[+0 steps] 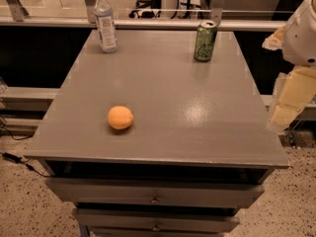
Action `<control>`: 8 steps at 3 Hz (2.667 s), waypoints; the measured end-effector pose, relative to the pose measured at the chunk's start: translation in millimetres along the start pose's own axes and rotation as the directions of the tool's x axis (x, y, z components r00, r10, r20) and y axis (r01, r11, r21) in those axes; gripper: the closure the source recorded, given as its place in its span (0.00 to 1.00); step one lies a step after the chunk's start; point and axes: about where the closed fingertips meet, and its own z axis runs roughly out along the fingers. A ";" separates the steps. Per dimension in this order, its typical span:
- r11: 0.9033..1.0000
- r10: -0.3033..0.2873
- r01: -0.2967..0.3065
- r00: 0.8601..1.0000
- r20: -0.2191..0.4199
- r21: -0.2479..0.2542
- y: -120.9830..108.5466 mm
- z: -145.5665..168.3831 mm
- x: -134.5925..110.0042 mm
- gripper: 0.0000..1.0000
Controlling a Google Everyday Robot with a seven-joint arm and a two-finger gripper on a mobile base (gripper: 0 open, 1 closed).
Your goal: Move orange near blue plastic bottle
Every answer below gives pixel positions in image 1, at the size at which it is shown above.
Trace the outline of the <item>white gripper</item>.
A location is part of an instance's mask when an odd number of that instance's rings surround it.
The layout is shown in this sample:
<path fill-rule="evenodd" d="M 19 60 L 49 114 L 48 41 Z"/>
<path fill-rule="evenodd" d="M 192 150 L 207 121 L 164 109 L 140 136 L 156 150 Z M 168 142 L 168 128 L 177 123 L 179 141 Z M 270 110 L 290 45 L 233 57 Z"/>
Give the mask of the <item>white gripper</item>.
<path fill-rule="evenodd" d="M 315 0 L 303 0 L 285 26 L 262 43 L 268 50 L 282 49 L 283 58 L 295 66 L 280 73 L 269 107 L 267 129 L 283 131 L 302 113 L 316 95 L 316 11 Z"/>

